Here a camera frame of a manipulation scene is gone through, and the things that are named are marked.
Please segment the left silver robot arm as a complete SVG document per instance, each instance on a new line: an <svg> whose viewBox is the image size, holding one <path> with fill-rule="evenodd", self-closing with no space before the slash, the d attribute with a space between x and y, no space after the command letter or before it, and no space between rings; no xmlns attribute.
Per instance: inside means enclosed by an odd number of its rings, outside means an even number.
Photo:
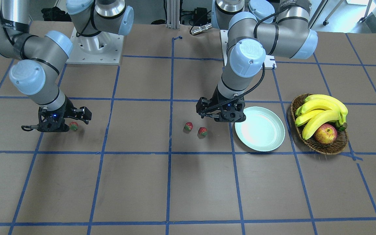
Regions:
<svg viewBox="0 0 376 235"><path fill-rule="evenodd" d="M216 122L245 121L244 96L263 81L267 55L307 59L314 53L310 10L310 0L281 0L277 11L266 0L214 0L211 23L228 33L227 62L212 98L198 100L197 113Z"/></svg>

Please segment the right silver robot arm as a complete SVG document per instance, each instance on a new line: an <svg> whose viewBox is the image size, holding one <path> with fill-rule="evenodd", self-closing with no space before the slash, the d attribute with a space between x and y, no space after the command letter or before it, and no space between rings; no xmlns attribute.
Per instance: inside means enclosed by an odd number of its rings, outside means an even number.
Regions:
<svg viewBox="0 0 376 235"><path fill-rule="evenodd" d="M79 46L88 54L109 49L108 34L126 36L133 27L134 9L123 0L67 0L66 7ZM67 132L67 118L88 124L91 111L76 108L55 83L72 54L73 42L58 31L43 37L31 34L28 13L28 0L0 0L0 55L18 60L9 70L9 79L39 106L38 124L22 130Z"/></svg>

